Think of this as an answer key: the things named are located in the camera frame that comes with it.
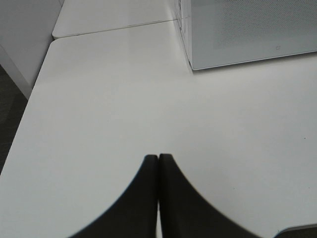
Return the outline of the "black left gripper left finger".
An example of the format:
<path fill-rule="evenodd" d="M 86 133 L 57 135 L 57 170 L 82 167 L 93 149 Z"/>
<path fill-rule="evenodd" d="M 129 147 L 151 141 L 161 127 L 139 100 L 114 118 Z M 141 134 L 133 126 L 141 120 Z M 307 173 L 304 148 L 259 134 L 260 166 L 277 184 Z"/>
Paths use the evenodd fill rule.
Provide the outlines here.
<path fill-rule="evenodd" d="M 155 238 L 157 212 L 158 157 L 147 155 L 116 202 L 73 237 Z"/>

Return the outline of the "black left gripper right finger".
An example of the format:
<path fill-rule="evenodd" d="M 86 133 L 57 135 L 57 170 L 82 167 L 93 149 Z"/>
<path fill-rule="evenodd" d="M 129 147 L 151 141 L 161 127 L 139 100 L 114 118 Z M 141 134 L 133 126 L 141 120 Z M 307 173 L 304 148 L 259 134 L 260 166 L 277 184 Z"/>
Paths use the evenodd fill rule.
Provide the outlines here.
<path fill-rule="evenodd" d="M 273 211 L 265 203 L 223 192 L 220 177 L 191 160 L 189 168 L 160 154 L 159 209 L 165 238 L 273 238 Z"/>

